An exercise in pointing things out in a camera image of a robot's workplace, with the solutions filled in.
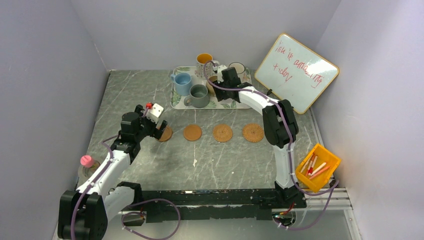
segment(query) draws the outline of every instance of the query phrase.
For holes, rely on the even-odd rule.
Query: table top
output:
[[[112,71],[87,154],[102,162],[107,150],[100,142],[118,133],[122,115],[134,111],[137,104],[144,106],[152,102],[164,107],[163,119],[173,130],[172,138],[166,142],[151,137],[143,139],[138,156],[117,183],[140,183],[143,190],[273,188],[276,162],[272,146],[265,138],[251,143],[242,135],[246,124],[263,127],[262,116],[253,109],[173,109],[171,73],[171,70]],[[252,84],[267,92],[254,77]],[[310,110],[305,114],[295,113],[295,117],[299,126],[294,148],[297,166],[319,142],[319,134]],[[192,142],[183,137],[183,129],[189,124],[201,127],[199,140]],[[231,126],[230,141],[219,143],[214,139],[213,129],[218,124]]]

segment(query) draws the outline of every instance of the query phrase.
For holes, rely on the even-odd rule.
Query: yellow mug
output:
[[[212,57],[212,55],[210,55],[209,53],[201,53],[201,54],[197,55],[196,59],[197,59],[197,64],[196,64],[195,74],[198,78],[201,78],[201,79],[206,79],[204,72],[203,72],[203,68],[205,67],[205,63],[207,63],[208,61],[213,61],[216,66],[218,66],[220,64],[220,62],[215,61],[214,58]],[[205,71],[206,71],[207,77],[213,76],[215,74],[213,64],[208,63],[206,65]]]

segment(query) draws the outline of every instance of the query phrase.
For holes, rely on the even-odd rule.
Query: yellow plastic basket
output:
[[[316,159],[315,167],[314,169],[318,168],[322,163],[326,163],[324,167],[330,166],[326,171],[322,172],[320,175],[317,175],[316,177],[309,179],[310,177],[307,176],[307,168],[306,166],[305,170],[303,172],[300,172],[304,164],[308,161],[308,159],[315,154],[318,156]],[[308,155],[305,157],[305,159],[297,166],[295,174],[299,181],[304,183],[306,186],[308,186],[313,192],[318,192],[324,185],[326,185],[336,168],[339,166],[340,162],[342,160],[338,158],[336,155],[332,154],[329,150],[327,150],[325,147],[323,147],[321,144],[317,143],[313,149],[308,153]]]

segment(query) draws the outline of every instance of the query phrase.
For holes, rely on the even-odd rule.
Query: whiteboard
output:
[[[255,73],[255,78],[278,98],[304,114],[339,68],[286,33],[281,34]]]

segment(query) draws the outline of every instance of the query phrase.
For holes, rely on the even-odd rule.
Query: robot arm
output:
[[[134,112],[122,116],[121,130],[109,153],[97,171],[75,191],[66,191],[60,198],[57,235],[71,239],[71,221],[77,208],[74,233],[76,239],[102,239],[108,222],[131,203],[143,201],[138,183],[121,182],[109,194],[116,180],[140,151],[140,142],[147,136],[160,139],[167,122],[162,120],[163,107],[148,104],[149,110],[138,105]]]
[[[284,128],[276,106],[271,103],[278,103],[281,107],[284,118],[292,134],[292,139],[295,141],[296,134],[299,132],[299,127],[290,102],[288,100],[280,101],[270,97],[265,99],[261,95],[254,93],[256,89],[247,82],[241,83],[240,78],[237,76],[237,72],[233,67],[227,68],[223,65],[218,66],[217,74],[218,78],[215,82],[213,82],[215,85],[226,89],[243,89],[243,91],[229,91],[213,87],[218,101],[228,98],[234,99],[239,103],[252,107],[255,111],[262,115],[265,137],[272,145],[275,155],[275,181],[282,189],[293,187],[294,183],[290,179],[290,166],[289,161],[287,160],[288,143],[290,138]],[[293,177],[295,182],[297,182],[296,176],[294,175]]]
[[[297,189],[290,179],[288,158],[289,135],[282,123],[277,107],[271,103],[276,102],[282,109],[283,117],[289,127],[291,138],[296,140],[299,127],[288,100],[277,100],[253,93],[255,88],[249,83],[241,83],[233,67],[218,68],[218,80],[215,85],[226,89],[244,89],[243,91],[222,90],[214,87],[218,101],[234,99],[239,103],[247,104],[256,110],[263,118],[265,137],[272,145],[276,162],[275,188],[283,200],[290,200]],[[93,176],[78,187],[75,191],[66,191],[60,198],[59,220],[57,235],[62,239],[71,239],[71,221],[73,211],[77,209],[74,232],[76,239],[99,239],[106,232],[108,222],[126,206],[131,203],[143,201],[142,189],[138,183],[121,182],[109,194],[116,180],[127,169],[140,151],[140,142],[147,136],[160,139],[167,126],[161,120],[164,109],[154,104],[146,112],[141,105],[134,112],[122,116],[121,130],[118,137],[111,145],[111,154]]]

